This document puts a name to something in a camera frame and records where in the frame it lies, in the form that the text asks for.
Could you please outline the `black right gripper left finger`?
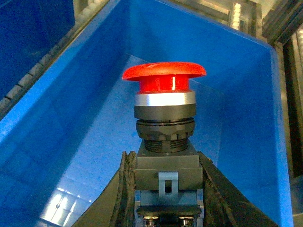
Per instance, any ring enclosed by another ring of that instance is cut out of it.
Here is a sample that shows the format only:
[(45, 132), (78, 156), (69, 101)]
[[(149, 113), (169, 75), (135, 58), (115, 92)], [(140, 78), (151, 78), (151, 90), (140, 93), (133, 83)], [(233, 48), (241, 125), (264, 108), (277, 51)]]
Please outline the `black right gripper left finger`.
[(132, 227), (134, 225), (136, 153), (122, 153), (120, 167), (74, 227)]

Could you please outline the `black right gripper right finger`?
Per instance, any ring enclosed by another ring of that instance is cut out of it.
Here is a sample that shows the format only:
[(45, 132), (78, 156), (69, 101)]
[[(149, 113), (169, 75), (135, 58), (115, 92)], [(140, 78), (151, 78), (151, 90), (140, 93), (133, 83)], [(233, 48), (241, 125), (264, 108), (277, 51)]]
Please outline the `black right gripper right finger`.
[(251, 203), (202, 153), (199, 162), (203, 167), (204, 227), (276, 227), (258, 207)]

